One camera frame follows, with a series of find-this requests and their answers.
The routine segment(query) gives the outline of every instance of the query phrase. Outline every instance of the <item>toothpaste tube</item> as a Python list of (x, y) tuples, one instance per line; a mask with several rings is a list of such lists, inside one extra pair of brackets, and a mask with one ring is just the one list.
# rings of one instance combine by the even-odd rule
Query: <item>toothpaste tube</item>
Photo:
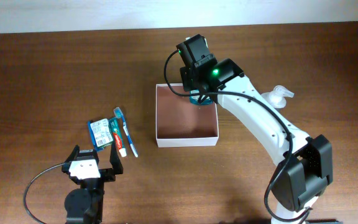
[(119, 131), (117, 118), (111, 118), (109, 122), (110, 122), (111, 132), (114, 138), (114, 142), (116, 143), (117, 150), (119, 151), (122, 157), (126, 157), (127, 151), (124, 147), (124, 142), (122, 141), (122, 136), (121, 136), (121, 132)]

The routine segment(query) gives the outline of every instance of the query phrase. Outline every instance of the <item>open box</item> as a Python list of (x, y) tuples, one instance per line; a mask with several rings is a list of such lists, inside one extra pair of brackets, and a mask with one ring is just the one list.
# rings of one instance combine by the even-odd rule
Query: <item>open box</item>
[[(185, 93), (182, 84), (172, 88)], [(176, 96), (167, 84), (155, 87), (155, 138), (159, 147), (215, 146), (219, 138), (216, 104), (198, 106)]]

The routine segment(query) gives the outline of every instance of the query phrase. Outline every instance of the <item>wooden table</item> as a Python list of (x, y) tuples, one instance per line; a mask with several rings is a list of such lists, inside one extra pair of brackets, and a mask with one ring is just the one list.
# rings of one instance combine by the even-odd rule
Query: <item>wooden table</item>
[[(216, 147), (158, 148), (155, 84), (176, 44), (203, 34), (218, 59), (240, 65), (260, 93), (295, 92), (282, 114), (333, 144), (334, 182), (310, 218), (358, 223), (358, 22), (0, 35), (0, 223), (35, 223), (22, 194), (75, 144), (92, 148), (86, 122), (123, 107), (139, 158), (105, 185), (104, 223), (218, 223), (269, 218), (263, 194), (269, 155), (228, 111), (218, 109)], [(168, 66), (180, 82), (181, 59)], [(109, 167), (109, 151), (99, 166)], [(29, 191), (33, 213), (64, 223), (77, 186), (59, 170)], [(275, 200), (271, 197), (272, 207)]]

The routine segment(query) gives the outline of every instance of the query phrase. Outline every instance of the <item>clear plastic object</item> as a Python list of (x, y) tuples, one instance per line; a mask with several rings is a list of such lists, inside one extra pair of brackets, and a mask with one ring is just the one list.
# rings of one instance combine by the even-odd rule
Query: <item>clear plastic object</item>
[(278, 85), (274, 87), (273, 91), (263, 93), (262, 97), (272, 105), (276, 110), (280, 110), (285, 107), (287, 101), (284, 97), (293, 98), (294, 93), (287, 90), (284, 86)]

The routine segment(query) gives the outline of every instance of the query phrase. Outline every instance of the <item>toothbrush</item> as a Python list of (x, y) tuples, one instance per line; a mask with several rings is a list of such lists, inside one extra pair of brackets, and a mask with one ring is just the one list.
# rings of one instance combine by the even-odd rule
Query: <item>toothbrush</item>
[(125, 132), (125, 135), (128, 138), (128, 143), (132, 149), (132, 152), (134, 153), (135, 157), (137, 158), (137, 151), (136, 148), (134, 146), (134, 143), (132, 142), (131, 137), (129, 136), (129, 132), (128, 132), (128, 128), (127, 128), (127, 123), (125, 122), (125, 118), (124, 118), (124, 114), (122, 113), (121, 109), (119, 107), (117, 107), (116, 109), (114, 109), (114, 114), (116, 115), (116, 118), (122, 118), (122, 125), (123, 125), (123, 129)]

